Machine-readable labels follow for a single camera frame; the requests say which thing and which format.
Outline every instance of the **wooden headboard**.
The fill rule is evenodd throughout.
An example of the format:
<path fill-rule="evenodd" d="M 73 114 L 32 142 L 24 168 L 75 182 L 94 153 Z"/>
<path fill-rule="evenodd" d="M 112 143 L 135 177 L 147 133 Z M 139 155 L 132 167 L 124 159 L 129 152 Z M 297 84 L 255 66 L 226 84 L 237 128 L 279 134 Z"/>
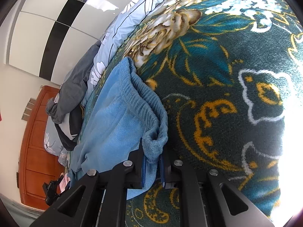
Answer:
<path fill-rule="evenodd" d="M 23 135 L 19 160 L 19 190 L 21 202 L 25 205 L 46 210 L 44 182 L 56 180 L 64 167 L 58 157 L 44 149 L 44 133 L 47 122 L 45 112 L 47 100 L 55 97 L 59 89 L 44 86 L 40 91 L 34 108 L 29 116 Z"/>

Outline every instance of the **blue garment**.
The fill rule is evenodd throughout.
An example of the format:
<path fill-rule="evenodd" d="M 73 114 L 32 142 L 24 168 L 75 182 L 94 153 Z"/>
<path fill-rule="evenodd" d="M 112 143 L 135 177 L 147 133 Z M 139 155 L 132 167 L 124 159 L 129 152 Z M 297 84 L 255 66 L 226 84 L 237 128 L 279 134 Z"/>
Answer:
<path fill-rule="evenodd" d="M 168 118 L 160 98 L 136 74 L 131 58 L 111 72 L 95 104 L 71 161 L 73 184 L 89 169 L 111 170 L 138 149 L 142 137 L 147 157 L 143 189 L 129 189 L 127 198 L 147 191 L 156 178 L 158 157 L 168 140 Z"/>

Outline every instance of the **metal bolt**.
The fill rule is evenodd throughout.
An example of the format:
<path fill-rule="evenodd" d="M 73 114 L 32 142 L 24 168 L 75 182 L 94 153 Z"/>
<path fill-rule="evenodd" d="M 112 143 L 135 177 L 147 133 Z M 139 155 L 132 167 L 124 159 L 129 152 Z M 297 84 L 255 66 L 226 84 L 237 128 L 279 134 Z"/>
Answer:
<path fill-rule="evenodd" d="M 212 176 L 217 176 L 219 174 L 219 172 L 216 169 L 210 169 L 209 170 L 210 175 Z"/>
<path fill-rule="evenodd" d="M 124 166 L 131 166 L 132 165 L 132 161 L 131 160 L 126 160 L 123 162 Z"/>
<path fill-rule="evenodd" d="M 95 169 L 89 169 L 87 171 L 87 175 L 89 175 L 90 177 L 94 177 L 94 176 L 96 176 L 96 174 L 97 174 L 97 171 Z"/>
<path fill-rule="evenodd" d="M 183 165 L 183 161 L 177 159 L 177 160 L 174 161 L 174 165 L 175 165 L 175 166 L 181 166 L 181 165 Z"/>

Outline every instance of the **floral blanket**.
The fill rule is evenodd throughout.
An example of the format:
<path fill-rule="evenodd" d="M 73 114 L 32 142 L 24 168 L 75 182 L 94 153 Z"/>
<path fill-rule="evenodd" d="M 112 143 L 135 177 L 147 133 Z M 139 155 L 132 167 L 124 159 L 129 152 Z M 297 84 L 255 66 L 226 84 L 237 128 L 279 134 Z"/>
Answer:
<path fill-rule="evenodd" d="M 131 57 L 168 112 L 167 145 L 195 168 L 217 168 L 283 226 L 303 202 L 302 30 L 284 0 L 164 0 L 118 49 L 86 118 Z M 178 226 L 178 200 L 156 180 L 128 201 L 125 226 Z"/>

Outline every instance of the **pillow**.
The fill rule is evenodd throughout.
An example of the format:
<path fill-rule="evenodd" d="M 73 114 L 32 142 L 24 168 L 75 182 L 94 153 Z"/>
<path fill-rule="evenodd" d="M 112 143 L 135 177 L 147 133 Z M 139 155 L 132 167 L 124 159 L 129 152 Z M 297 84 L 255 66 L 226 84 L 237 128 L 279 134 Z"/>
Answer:
<path fill-rule="evenodd" d="M 44 148 L 50 154 L 58 156 L 58 162 L 61 165 L 66 165 L 66 157 L 68 152 L 63 147 L 62 142 L 60 141 L 58 132 L 51 117 L 48 117 L 46 123 L 46 129 L 44 134 Z"/>

